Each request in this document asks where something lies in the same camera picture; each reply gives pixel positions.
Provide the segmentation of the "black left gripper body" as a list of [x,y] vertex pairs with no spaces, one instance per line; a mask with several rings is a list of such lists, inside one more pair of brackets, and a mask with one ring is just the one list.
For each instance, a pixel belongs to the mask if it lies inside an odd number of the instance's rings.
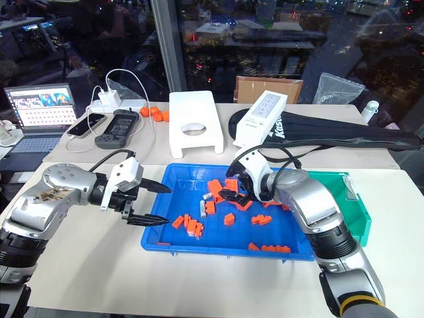
[[143,167],[140,165],[117,165],[111,172],[109,185],[112,186],[112,194],[109,207],[120,212],[123,219],[128,219],[134,212],[133,202],[138,197],[142,174]]

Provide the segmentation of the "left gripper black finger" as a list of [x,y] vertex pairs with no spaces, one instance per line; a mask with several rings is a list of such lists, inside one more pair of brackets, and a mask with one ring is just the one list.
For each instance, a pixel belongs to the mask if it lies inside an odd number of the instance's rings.
[[147,178],[141,179],[140,186],[153,193],[172,193],[172,190],[168,186]]
[[143,227],[153,227],[159,225],[165,225],[170,221],[162,216],[153,214],[144,215],[131,215],[127,219],[128,225],[137,225]]

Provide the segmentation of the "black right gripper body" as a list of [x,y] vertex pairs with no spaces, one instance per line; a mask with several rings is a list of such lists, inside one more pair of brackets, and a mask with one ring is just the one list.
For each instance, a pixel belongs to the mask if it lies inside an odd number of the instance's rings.
[[252,178],[248,175],[246,168],[238,160],[233,160],[230,166],[237,168],[238,174],[235,177],[241,183],[246,194],[251,197],[251,200],[255,200],[256,196],[254,194]]

